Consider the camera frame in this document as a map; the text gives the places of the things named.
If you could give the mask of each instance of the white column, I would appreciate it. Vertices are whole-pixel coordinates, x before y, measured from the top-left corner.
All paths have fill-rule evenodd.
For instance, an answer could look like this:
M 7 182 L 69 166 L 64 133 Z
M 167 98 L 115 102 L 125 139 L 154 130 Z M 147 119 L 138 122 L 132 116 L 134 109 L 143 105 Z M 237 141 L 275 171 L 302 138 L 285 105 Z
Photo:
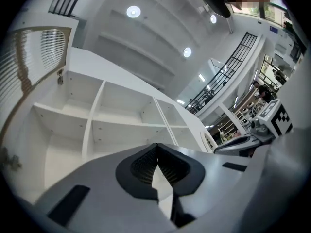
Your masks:
M 228 118 L 234 123 L 234 125 L 240 131 L 241 135 L 246 134 L 244 127 L 242 126 L 240 121 L 231 113 L 231 111 L 229 111 L 228 108 L 223 103 L 220 103 L 219 107 L 225 112 Z

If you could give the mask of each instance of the ceiling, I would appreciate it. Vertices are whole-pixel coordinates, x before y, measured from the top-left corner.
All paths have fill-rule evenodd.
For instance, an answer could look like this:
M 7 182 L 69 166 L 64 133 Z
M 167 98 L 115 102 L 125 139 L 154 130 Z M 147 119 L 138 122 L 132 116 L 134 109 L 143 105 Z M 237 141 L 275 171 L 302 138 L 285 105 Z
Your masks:
M 126 14 L 133 5 L 141 9 L 137 18 Z M 103 18 L 106 23 L 93 52 L 167 95 L 177 77 L 184 80 L 178 84 L 183 89 L 189 82 L 180 78 L 181 73 L 190 76 L 189 81 L 196 76 L 197 71 L 191 71 L 209 59 L 207 44 L 217 42 L 217 33 L 229 32 L 227 21 L 217 16 L 217 23 L 212 24 L 212 11 L 203 6 L 202 0 L 117 0 L 109 8 L 109 17 Z M 189 58 L 183 55 L 186 47 L 192 49 Z

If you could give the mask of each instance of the ceiling light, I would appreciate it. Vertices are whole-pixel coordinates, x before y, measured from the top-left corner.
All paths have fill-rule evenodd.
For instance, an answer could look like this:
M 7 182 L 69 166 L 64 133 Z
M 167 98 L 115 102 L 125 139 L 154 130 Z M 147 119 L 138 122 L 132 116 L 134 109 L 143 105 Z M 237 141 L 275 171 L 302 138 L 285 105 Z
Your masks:
M 215 16 L 215 15 L 211 15 L 211 16 L 210 16 L 210 21 L 211 21 L 213 24 L 215 24 L 215 23 L 217 22 L 216 16 Z
M 205 82 L 205 78 L 202 76 L 202 74 L 199 75 L 199 78 L 200 78 L 203 82 Z
M 190 57 L 191 53 L 192 53 L 191 48 L 185 48 L 185 49 L 184 49 L 184 56 L 185 56 L 186 58 Z
M 183 102 L 182 100 L 177 100 L 178 103 L 184 104 L 185 102 Z
M 137 6 L 131 6 L 127 9 L 126 14 L 130 18 L 137 18 L 140 15 L 140 9 Z
M 255 73 L 254 80 L 256 79 L 257 73 L 258 73 L 258 70 L 257 70 L 256 73 Z

